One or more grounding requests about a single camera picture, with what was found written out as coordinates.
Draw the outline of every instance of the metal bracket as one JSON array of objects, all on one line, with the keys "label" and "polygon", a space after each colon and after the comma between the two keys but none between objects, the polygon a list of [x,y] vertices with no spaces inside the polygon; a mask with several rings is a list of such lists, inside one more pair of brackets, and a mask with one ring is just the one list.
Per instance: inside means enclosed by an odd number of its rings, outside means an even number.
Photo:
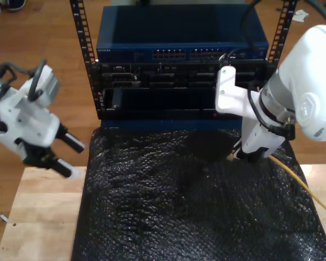
[{"label": "metal bracket", "polygon": [[279,17],[277,30],[272,42],[272,47],[269,52],[268,62],[278,67],[281,53],[284,49],[284,44],[289,33],[289,28],[296,9],[297,0],[284,1],[283,8]]},{"label": "metal bracket", "polygon": [[103,97],[99,89],[99,75],[96,58],[93,50],[91,34],[85,11],[83,0],[70,0],[72,15],[74,18],[78,40],[80,42],[83,61],[86,66],[87,76],[91,85],[94,104],[96,106],[98,118],[101,118],[101,111],[104,110]]}]

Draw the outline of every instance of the black metal rack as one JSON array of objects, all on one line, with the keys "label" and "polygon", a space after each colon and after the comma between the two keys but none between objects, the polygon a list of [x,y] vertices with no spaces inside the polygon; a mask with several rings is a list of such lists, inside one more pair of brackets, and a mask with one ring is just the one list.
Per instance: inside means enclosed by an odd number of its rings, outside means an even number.
[{"label": "black metal rack", "polygon": [[[128,119],[215,119],[215,79],[219,62],[200,64],[100,64],[95,59],[91,35],[83,0],[70,0],[71,10],[81,46],[98,118]],[[276,70],[289,32],[297,0],[283,1],[277,30],[269,51],[268,60],[233,60],[237,68],[237,85],[247,87],[252,80],[267,81]],[[179,105],[189,100],[188,108]],[[175,97],[175,105],[165,108],[159,100]],[[140,104],[151,101],[155,111]]]}]

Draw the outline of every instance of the black cable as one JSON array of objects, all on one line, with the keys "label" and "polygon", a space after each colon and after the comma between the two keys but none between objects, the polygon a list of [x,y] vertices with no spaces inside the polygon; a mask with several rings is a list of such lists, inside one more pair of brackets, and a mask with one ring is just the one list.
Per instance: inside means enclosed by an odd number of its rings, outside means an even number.
[{"label": "black cable", "polygon": [[0,69],[3,68],[3,67],[12,67],[14,68],[17,72],[20,72],[22,74],[27,74],[29,75],[30,77],[33,76],[34,72],[36,69],[32,69],[32,70],[26,70],[18,65],[16,65],[15,63],[12,63],[12,62],[6,62],[6,63],[2,63],[0,64]]},{"label": "black cable", "polygon": [[255,52],[257,50],[257,48],[254,45],[253,40],[251,39],[251,37],[248,34],[248,30],[247,30],[247,18],[248,15],[250,14],[250,12],[252,11],[252,9],[255,7],[255,5],[257,5],[259,2],[261,2],[261,0],[254,0],[251,2],[251,4],[249,4],[248,8],[245,10],[243,16],[241,17],[241,22],[240,22],[240,27],[241,27],[241,31],[243,32],[243,35],[245,37],[245,40],[248,44],[248,46]]},{"label": "black cable", "polygon": [[29,92],[28,92],[28,100],[31,102],[33,102],[34,100],[36,100],[38,98],[36,95],[36,87],[37,87],[37,83],[39,82],[40,76],[42,74],[43,67],[45,66],[46,63],[47,63],[47,60],[43,59],[39,63],[39,65],[37,66],[37,68],[34,72],[34,78],[33,78],[32,84],[31,84]]},{"label": "black cable", "polygon": [[256,118],[258,119],[258,121],[260,122],[260,124],[262,124],[263,127],[265,127],[266,129],[270,130],[273,126],[272,125],[269,125],[267,122],[265,122],[264,119],[262,118],[262,116],[260,115],[259,111],[256,108],[256,105],[254,103],[254,100],[252,99],[251,91],[252,91],[252,85],[249,84],[249,87],[248,87],[248,99],[249,99],[249,103],[251,105],[251,108],[254,111],[254,113],[256,115]]},{"label": "black cable", "polygon": [[[317,3],[314,0],[304,0],[304,1],[307,2],[307,4],[309,4],[310,6],[312,6],[316,11],[318,11],[321,14],[321,16],[326,20],[326,10],[319,3]],[[248,34],[246,21],[247,21],[248,15],[250,14],[251,10],[259,2],[261,2],[261,0],[254,0],[251,2],[251,4],[249,4],[248,8],[245,10],[243,16],[241,17],[241,22],[240,22],[241,32],[243,32],[243,35],[245,37],[245,40],[246,40],[248,46],[254,52],[257,50],[257,48],[255,47],[252,38]]]},{"label": "black cable", "polygon": [[250,50],[250,48],[249,47],[241,47],[241,48],[234,49],[227,54],[227,59],[229,59],[233,54],[235,54],[239,51],[247,51],[247,50]]},{"label": "black cable", "polygon": [[307,2],[309,5],[311,5],[316,11],[318,11],[326,21],[326,10],[319,3],[317,3],[314,0],[304,0],[304,1]]}]

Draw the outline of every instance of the cable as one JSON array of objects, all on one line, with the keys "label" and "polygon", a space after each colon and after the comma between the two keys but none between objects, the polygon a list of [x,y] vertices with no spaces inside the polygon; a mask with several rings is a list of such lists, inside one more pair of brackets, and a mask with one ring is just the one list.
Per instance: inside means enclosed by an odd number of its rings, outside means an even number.
[{"label": "cable", "polygon": [[3,67],[12,67],[12,68],[14,68],[17,72],[20,72],[20,73],[22,73],[22,74],[27,74],[27,75],[29,75],[30,77],[33,76],[34,71],[36,70],[36,69],[26,70],[26,69],[24,69],[24,68],[22,68],[22,67],[16,65],[15,63],[10,62],[10,61],[8,61],[8,62],[6,62],[6,63],[2,63],[2,64],[0,64],[0,68],[3,68]]},{"label": "cable", "polygon": [[308,188],[308,186],[284,163],[282,163],[280,160],[275,158],[274,156],[270,155],[269,158],[277,163],[280,167],[282,167],[284,170],[286,170],[287,173],[291,175],[305,190],[308,192],[308,194],[317,202],[320,204],[321,207],[323,207],[326,210],[326,205]]},{"label": "cable", "polygon": [[39,82],[39,79],[41,77],[43,67],[45,66],[46,63],[47,63],[47,60],[42,59],[34,72],[34,78],[33,78],[32,84],[31,84],[29,92],[28,92],[28,100],[31,102],[35,101],[38,98],[36,96],[36,87],[37,87],[37,83]]},{"label": "cable", "polygon": [[245,10],[243,16],[241,17],[241,22],[240,22],[240,27],[241,27],[241,31],[243,32],[243,35],[245,37],[245,40],[248,44],[248,46],[255,52],[257,50],[257,48],[254,45],[253,40],[251,39],[251,37],[248,34],[248,30],[247,30],[247,18],[248,15],[250,14],[250,12],[252,11],[252,9],[255,7],[255,5],[257,5],[259,2],[261,2],[261,0],[255,0],[253,2],[251,2],[251,4],[248,6],[248,8]]},{"label": "cable", "polygon": [[[307,4],[309,4],[310,6],[312,6],[318,13],[321,14],[321,16],[325,19],[326,21],[326,10],[316,1],[314,0],[304,0]],[[261,2],[261,0],[254,0],[251,2],[251,4],[249,4],[248,8],[245,10],[243,16],[241,17],[241,22],[240,22],[240,26],[241,26],[241,31],[243,32],[243,35],[245,37],[245,40],[248,44],[248,46],[255,52],[257,50],[257,48],[254,45],[254,42],[252,40],[252,38],[249,36],[248,34],[248,30],[247,30],[247,18],[248,15],[250,14],[251,10],[255,7],[255,5],[257,5],[259,2]]]},{"label": "cable", "polygon": [[252,90],[252,85],[249,84],[248,87],[248,99],[249,99],[249,103],[251,105],[252,110],[254,111],[254,114],[256,115],[256,118],[258,119],[258,121],[263,125],[263,127],[265,127],[266,129],[270,130],[273,126],[269,125],[267,122],[264,121],[264,119],[261,117],[259,111],[256,108],[256,105],[254,103],[254,100],[252,99],[251,96],[251,90]]},{"label": "cable", "polygon": [[304,1],[307,2],[307,4],[309,4],[310,6],[312,6],[316,11],[318,11],[326,21],[326,10],[319,3],[317,3],[314,0],[304,0]]}]

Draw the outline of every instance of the wooden floor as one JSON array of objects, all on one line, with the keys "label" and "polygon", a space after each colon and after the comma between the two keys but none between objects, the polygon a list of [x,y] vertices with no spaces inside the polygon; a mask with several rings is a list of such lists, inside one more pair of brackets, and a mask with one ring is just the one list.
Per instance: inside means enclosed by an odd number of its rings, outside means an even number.
[{"label": "wooden floor", "polygon": [[[285,44],[284,56],[294,43],[310,27],[324,23],[323,19],[304,3],[310,15],[305,23],[293,22]],[[109,4],[106,0],[86,0],[85,7],[93,44],[96,43],[101,19],[101,8]],[[272,41],[280,13],[280,0],[262,1],[257,7],[265,33]],[[70,128],[71,133],[83,142],[89,142],[92,131],[99,120],[87,81],[81,51],[72,20],[68,0],[33,0],[18,13],[3,11],[0,14],[0,63],[13,61],[26,68],[35,67],[40,59],[47,58],[48,64],[62,81],[62,87],[51,111]],[[18,88],[22,80],[14,86]],[[292,143],[301,164],[326,163],[326,143],[309,141],[298,132]],[[76,166],[87,164],[88,151],[75,154],[62,143],[53,146],[56,153]],[[18,188],[23,166],[17,156],[0,145],[0,212],[9,215]],[[0,240],[5,223],[0,221]]]}]

